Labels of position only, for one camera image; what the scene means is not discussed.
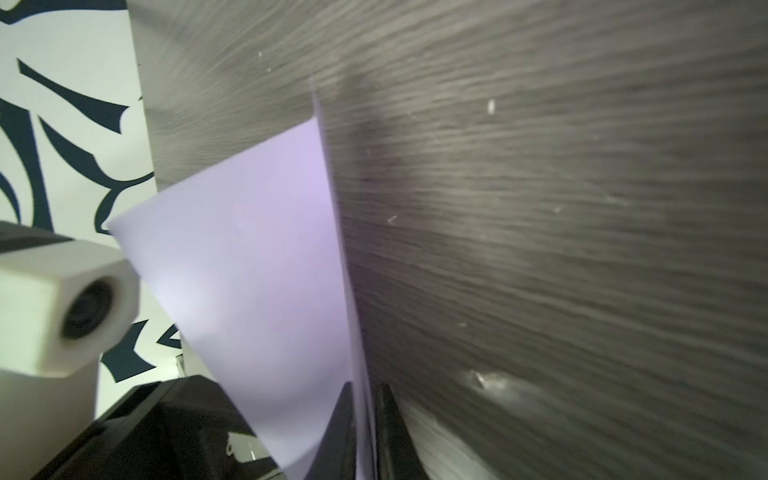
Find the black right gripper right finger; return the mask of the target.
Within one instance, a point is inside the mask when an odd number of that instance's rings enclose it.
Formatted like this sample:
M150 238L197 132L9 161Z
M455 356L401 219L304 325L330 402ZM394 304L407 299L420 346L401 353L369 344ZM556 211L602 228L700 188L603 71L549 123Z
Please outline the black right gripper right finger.
M428 480L392 388L375 387L376 465L381 480Z

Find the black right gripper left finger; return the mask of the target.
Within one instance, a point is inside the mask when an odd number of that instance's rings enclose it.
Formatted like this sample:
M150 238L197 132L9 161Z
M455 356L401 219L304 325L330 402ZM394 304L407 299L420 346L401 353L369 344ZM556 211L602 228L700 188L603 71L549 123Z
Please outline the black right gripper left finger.
M305 480L354 480L357 440L352 384L343 385Z

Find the lilac square paper sheet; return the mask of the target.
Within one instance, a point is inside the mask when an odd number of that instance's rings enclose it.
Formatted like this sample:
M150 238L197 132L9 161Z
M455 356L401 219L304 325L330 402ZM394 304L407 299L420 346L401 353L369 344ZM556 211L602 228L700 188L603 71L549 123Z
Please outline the lilac square paper sheet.
M368 383L320 110L112 219L183 339L291 479L342 388L375 475Z

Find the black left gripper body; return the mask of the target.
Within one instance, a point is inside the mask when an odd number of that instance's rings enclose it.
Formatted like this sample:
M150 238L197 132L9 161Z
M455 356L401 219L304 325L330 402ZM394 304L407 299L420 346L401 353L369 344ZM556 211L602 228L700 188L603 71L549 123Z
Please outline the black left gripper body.
M133 388L34 475L36 479L260 479L267 454L226 453L231 433L251 435L237 408L200 375Z

